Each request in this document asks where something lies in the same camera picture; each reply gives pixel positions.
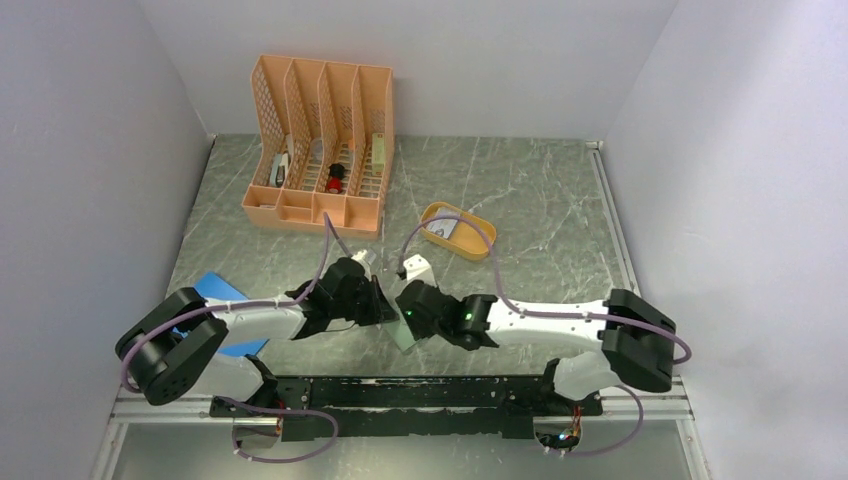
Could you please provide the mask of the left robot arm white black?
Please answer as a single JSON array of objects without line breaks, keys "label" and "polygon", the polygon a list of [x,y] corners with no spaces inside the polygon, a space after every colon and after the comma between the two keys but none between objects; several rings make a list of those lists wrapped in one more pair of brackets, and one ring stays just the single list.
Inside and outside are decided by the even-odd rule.
[{"label": "left robot arm white black", "polygon": [[280,297],[232,302],[177,290],[116,343],[122,386],[152,406],[187,393],[215,397],[225,412],[270,415],[286,407],[279,382],[254,354],[226,347],[257,339],[297,341],[340,320],[365,327],[398,320],[378,278],[362,260],[341,257]]}]

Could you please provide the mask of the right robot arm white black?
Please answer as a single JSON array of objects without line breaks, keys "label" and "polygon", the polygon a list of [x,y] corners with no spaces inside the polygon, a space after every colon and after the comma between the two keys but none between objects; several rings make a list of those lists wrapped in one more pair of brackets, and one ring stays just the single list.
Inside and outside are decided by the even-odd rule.
[{"label": "right robot arm white black", "polygon": [[605,300],[578,304],[509,302],[491,294],[457,299],[421,280],[396,299],[415,339],[438,335],[473,351],[518,344],[563,344],[539,391],[550,413],[616,385],[652,393],[672,386],[676,325],[637,294],[613,289]]}]

